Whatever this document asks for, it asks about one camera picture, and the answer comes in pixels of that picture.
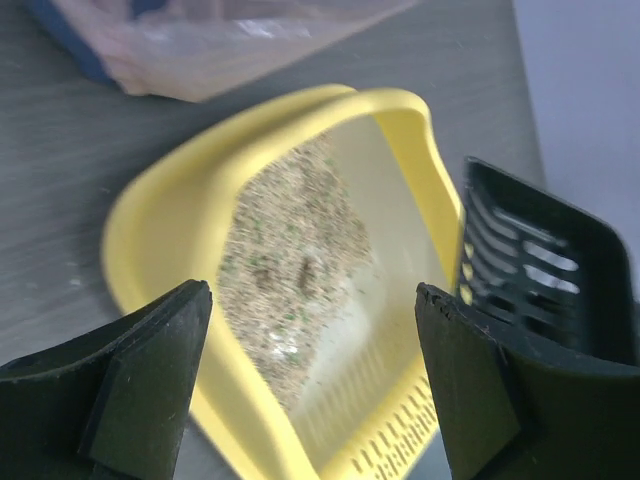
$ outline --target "gray floor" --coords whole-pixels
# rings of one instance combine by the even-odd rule
[[[466,154],[542,183],[508,0],[426,0],[203,105],[130,98],[84,80],[18,4],[0,5],[0,363],[115,318],[98,245],[118,192],[196,132],[283,92],[325,82],[413,90],[432,108],[456,185]],[[448,478],[442,460],[436,443],[414,478]],[[189,426],[176,478],[227,473]]]

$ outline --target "litter box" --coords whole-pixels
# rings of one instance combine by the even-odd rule
[[[404,477],[437,431],[415,327],[415,291],[452,291],[461,203],[430,114],[397,89],[316,87],[259,105],[180,146],[135,179],[106,224],[103,266],[123,312],[182,281],[216,276],[243,185],[331,131],[333,159],[370,236],[372,271],[327,319],[310,381],[287,415],[219,305],[191,403],[203,432],[251,480]]]

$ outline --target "black basket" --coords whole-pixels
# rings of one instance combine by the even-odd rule
[[[457,295],[564,347],[637,364],[626,250],[591,215],[467,159]]]

